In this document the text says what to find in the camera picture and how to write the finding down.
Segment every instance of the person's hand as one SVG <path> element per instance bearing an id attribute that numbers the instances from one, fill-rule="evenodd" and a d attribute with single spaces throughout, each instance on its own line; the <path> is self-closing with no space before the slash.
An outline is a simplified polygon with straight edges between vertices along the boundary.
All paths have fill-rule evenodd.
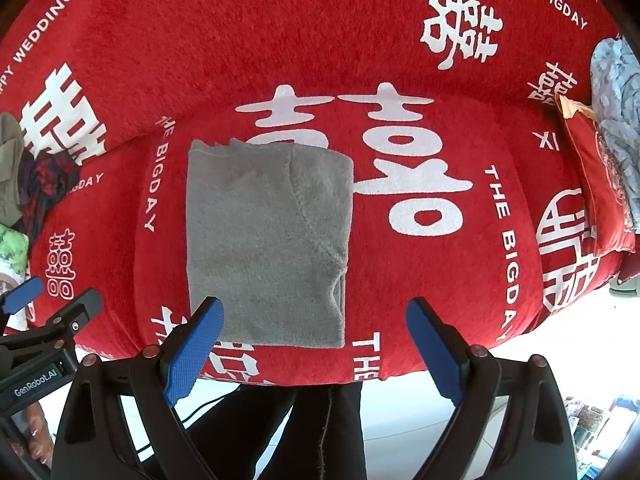
<path id="1" fill-rule="evenodd" d="M 49 433 L 49 425 L 39 402 L 26 409 L 27 421 L 31 430 L 29 453 L 34 460 L 39 460 L 51 467 L 53 459 L 53 439 Z M 12 444 L 15 453 L 22 458 L 24 450 L 19 444 Z"/>

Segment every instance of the person's leg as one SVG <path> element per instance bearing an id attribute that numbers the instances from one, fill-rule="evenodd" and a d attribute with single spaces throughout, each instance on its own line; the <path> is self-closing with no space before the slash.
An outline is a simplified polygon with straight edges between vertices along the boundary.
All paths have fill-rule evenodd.
<path id="1" fill-rule="evenodd" d="M 303 386 L 258 480 L 366 480 L 362 383 Z"/>
<path id="2" fill-rule="evenodd" d="M 218 480 L 253 480 L 255 464 L 295 397 L 295 387 L 243 384 L 186 433 Z M 164 478 L 154 456 L 143 466 L 151 478 Z"/>

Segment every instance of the pillow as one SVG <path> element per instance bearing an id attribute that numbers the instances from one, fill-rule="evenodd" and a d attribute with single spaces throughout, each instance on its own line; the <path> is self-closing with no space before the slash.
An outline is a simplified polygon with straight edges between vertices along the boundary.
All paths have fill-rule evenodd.
<path id="1" fill-rule="evenodd" d="M 636 243 L 640 242 L 640 235 L 636 235 Z M 618 273 L 618 284 L 628 282 L 629 280 L 640 276 L 640 253 L 625 253 L 622 256 L 622 264 Z"/>
<path id="2" fill-rule="evenodd" d="M 636 235 L 616 160 L 596 127 L 590 108 L 556 94 L 564 130 L 576 156 L 586 202 L 587 221 L 595 227 L 593 253 L 636 250 Z"/>

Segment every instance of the folded gray towel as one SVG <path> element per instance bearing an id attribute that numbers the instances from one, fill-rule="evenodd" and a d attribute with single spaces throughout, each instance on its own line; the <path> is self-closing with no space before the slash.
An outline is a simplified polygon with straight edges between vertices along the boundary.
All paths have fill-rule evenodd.
<path id="1" fill-rule="evenodd" d="M 344 346 L 349 157 L 286 142 L 194 140 L 186 208 L 191 311 L 219 298 L 222 341 Z"/>

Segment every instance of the red blanket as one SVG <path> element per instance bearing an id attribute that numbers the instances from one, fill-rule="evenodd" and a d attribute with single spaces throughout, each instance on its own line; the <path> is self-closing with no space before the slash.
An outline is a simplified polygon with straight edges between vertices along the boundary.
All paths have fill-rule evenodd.
<path id="1" fill-rule="evenodd" d="M 417 295 L 470 342 L 531 329 L 619 264 L 582 254 L 577 177 L 539 104 L 585 100 L 615 33 L 596 0 L 32 0 L 0 44 L 0 107 L 33 151 L 83 164 L 33 249 L 36 322 L 87 286 L 105 297 L 87 348 L 130 355 L 183 322 L 188 148 L 237 137 L 354 160 L 347 345 L 220 342 L 208 376 L 422 369 Z"/>

